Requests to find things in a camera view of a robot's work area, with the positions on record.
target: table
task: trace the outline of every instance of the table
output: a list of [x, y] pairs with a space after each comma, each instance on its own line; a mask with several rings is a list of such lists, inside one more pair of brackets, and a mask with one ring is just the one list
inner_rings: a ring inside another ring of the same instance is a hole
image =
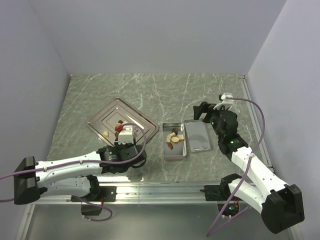
[[[125, 173], [104, 174], [102, 182], [193, 182], [219, 181], [242, 171], [218, 148], [218, 140], [207, 124], [212, 150], [191, 152], [187, 158], [166, 161], [162, 156], [162, 123], [193, 119], [193, 106], [202, 101], [218, 103], [219, 94], [246, 98], [244, 79], [237, 74], [87, 74], [72, 75], [47, 160], [81, 156], [105, 146], [87, 126], [88, 119], [115, 97], [121, 97], [159, 124], [159, 132], [146, 146], [146, 164]], [[253, 147], [257, 132], [248, 103], [236, 101], [238, 132]], [[256, 155], [266, 162], [260, 150]]]

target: white wall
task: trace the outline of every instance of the white wall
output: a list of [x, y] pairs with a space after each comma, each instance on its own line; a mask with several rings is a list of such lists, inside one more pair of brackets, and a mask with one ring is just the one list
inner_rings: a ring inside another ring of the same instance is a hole
[[29, 0], [69, 73], [248, 73], [286, 0]]
[[319, 0], [288, 0], [248, 74], [275, 171], [302, 190], [305, 240], [320, 239], [319, 9]]
[[[0, 176], [26, 156], [45, 160], [68, 86], [68, 73], [27, 0], [0, 4]], [[0, 199], [12, 198], [13, 178]], [[0, 239], [14, 239], [25, 206], [0, 203]]]

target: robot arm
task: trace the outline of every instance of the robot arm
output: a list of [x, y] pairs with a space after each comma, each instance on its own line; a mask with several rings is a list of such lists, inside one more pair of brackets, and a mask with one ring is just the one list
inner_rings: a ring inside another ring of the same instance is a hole
[[[33, 156], [26, 157], [15, 172], [44, 170], [14, 176], [14, 203], [29, 204], [41, 197], [53, 195], [73, 195], [94, 201], [101, 194], [101, 188], [97, 177], [93, 175], [124, 173], [130, 167], [142, 167], [147, 158], [145, 151], [137, 159], [126, 162], [141, 150], [142, 146], [136, 145], [134, 127], [126, 125], [121, 128], [114, 146], [105, 146], [82, 156], [56, 161], [36, 162]], [[97, 160], [114, 164], [94, 162]], [[79, 164], [68, 165], [75, 161], [79, 161]]]
[[[301, 190], [295, 185], [288, 185], [272, 173], [252, 152], [252, 149], [238, 134], [237, 114], [230, 111], [233, 104], [230, 93], [219, 96], [221, 103], [202, 102], [194, 106], [194, 120], [202, 113], [202, 120], [210, 123], [218, 138], [220, 151], [243, 171], [246, 170], [249, 157], [252, 156], [247, 176], [255, 186], [244, 181], [235, 196], [244, 200], [262, 217], [266, 227], [272, 233], [279, 233], [305, 219]], [[239, 184], [241, 176], [232, 174], [221, 179], [224, 196], [230, 196]]]

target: green marble table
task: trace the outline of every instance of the green marble table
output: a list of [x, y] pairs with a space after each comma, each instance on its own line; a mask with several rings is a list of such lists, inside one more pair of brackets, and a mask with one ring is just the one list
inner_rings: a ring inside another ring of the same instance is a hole
[[[154, 120], [160, 127], [146, 146], [146, 164], [125, 173], [104, 174], [106, 182], [219, 181], [242, 171], [218, 148], [208, 124], [213, 149], [191, 152], [187, 158], [166, 161], [162, 156], [162, 123], [193, 119], [193, 106], [202, 101], [218, 103], [219, 94], [244, 97], [243, 82], [236, 74], [89, 74], [72, 75], [58, 119], [47, 160], [81, 156], [105, 146], [87, 126], [88, 119], [115, 97], [121, 97]], [[238, 132], [254, 146], [257, 137], [247, 103], [237, 101], [232, 110], [238, 115]], [[262, 159], [260, 151], [256, 155]]]

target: cable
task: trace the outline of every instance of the cable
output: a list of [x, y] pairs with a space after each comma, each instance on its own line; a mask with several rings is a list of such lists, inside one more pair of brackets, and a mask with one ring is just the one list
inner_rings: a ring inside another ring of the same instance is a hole
[[[142, 145], [142, 149], [141, 151], [134, 157], [128, 159], [128, 160], [125, 160], [125, 161], [100, 161], [100, 160], [83, 160], [82, 162], [83, 163], [98, 163], [98, 164], [108, 164], [108, 165], [121, 165], [121, 164], [127, 164], [127, 163], [130, 163], [134, 160], [136, 160], [138, 157], [140, 157], [140, 155], [144, 152], [145, 148], [146, 148], [146, 143], [147, 143], [147, 137], [146, 137], [146, 134], [144, 132], [144, 130], [138, 126], [137, 124], [135, 123], [126, 123], [126, 124], [122, 124], [122, 126], [135, 126], [137, 127], [141, 133], [142, 133], [142, 136], [143, 136], [143, 145]], [[69, 165], [74, 165], [74, 164], [80, 164], [80, 161], [79, 160], [76, 160], [76, 161], [70, 161], [70, 162], [66, 162], [66, 163], [62, 163], [62, 164], [58, 164], [58, 165], [55, 165], [55, 166], [48, 166], [47, 167], [47, 170], [50, 170], [50, 169], [57, 169], [57, 168], [61, 168], [61, 167], [65, 167], [65, 166], [69, 166]], [[29, 174], [29, 173], [36, 173], [36, 172], [41, 172], [41, 171], [44, 171], [45, 169], [43, 167], [41, 168], [36, 168], [36, 169], [30, 169], [30, 170], [23, 170], [23, 171], [16, 171], [16, 172], [13, 172], [13, 173], [10, 173], [10, 174], [7, 174], [7, 175], [4, 175], [2, 177], [0, 177], [0, 181], [2, 179], [6, 179], [6, 178], [9, 178], [9, 177], [13, 177], [13, 176], [16, 176], [16, 175], [21, 175], [21, 174]], [[11, 202], [13, 201], [14, 198], [9, 198], [9, 199], [0, 199], [0, 203], [7, 203], [7, 202]]]
[[109, 219], [112, 217], [113, 212], [112, 212], [112, 210], [111, 210], [110, 208], [108, 208], [107, 206], [94, 204], [94, 203], [89, 202], [89, 201], [87, 201], [87, 200], [84, 200], [84, 199], [82, 199], [82, 198], [80, 198], [80, 197], [78, 197], [78, 196], [75, 196], [75, 197], [76, 197], [78, 200], [80, 200], [81, 202], [84, 202], [84, 203], [86, 203], [86, 204], [89, 204], [89, 205], [94, 206], [94, 207], [97, 207], [97, 208], [105, 209], [105, 210], [107, 210], [107, 211], [110, 213], [110, 216], [108, 216], [108, 217], [106, 217], [106, 218], [103, 218], [103, 219], [93, 219], [93, 218], [90, 218], [90, 217], [88, 217], [88, 216], [83, 216], [85, 219], [88, 219], [89, 221], [92, 221], [92, 222], [104, 222], [104, 221], [109, 220]]
[[[245, 98], [238, 98], [238, 97], [226, 97], [225, 99], [229, 99], [229, 100], [239, 100], [239, 101], [245, 101], [245, 102], [249, 102], [253, 105], [255, 105], [258, 110], [260, 111], [261, 117], [262, 117], [262, 131], [261, 131], [261, 136], [260, 139], [258, 141], [258, 143], [255, 145], [255, 147], [252, 149], [251, 154], [253, 154], [259, 147], [259, 145], [261, 144], [264, 135], [265, 135], [265, 128], [266, 128], [266, 122], [265, 122], [265, 115], [262, 112], [262, 109], [260, 108], [260, 106], [255, 103], [252, 100], [249, 99], [245, 99]], [[229, 198], [226, 200], [225, 204], [223, 205], [221, 211], [219, 212], [219, 214], [216, 216], [215, 220], [213, 221], [213, 223], [211, 224], [211, 226], [209, 227], [209, 230], [206, 234], [207, 238], [211, 237], [215, 232], [217, 232], [219, 229], [223, 228], [225, 225], [229, 224], [233, 219], [241, 216], [242, 214], [244, 214], [249, 208], [250, 206], [247, 206], [245, 209], [243, 209], [241, 212], [239, 212], [237, 215], [231, 217], [228, 221], [224, 222], [223, 224], [221, 224], [218, 228], [216, 228], [214, 231], [212, 231], [212, 229], [214, 228], [214, 226], [217, 224], [219, 218], [222, 216], [222, 213], [225, 211], [225, 209], [227, 208], [228, 204], [230, 203], [230, 201], [232, 200], [232, 198], [235, 196], [236, 192], [238, 191], [238, 189], [240, 188], [241, 184], [246, 180], [246, 177], [248, 175], [249, 169], [250, 169], [250, 165], [251, 165], [251, 160], [252, 160], [252, 156], [249, 157], [248, 159], [248, 163], [246, 165], [246, 169], [245, 172], [240, 180], [240, 182], [238, 183], [238, 185], [236, 186], [236, 188], [233, 190], [233, 192], [231, 193], [231, 195], [229, 196]]]

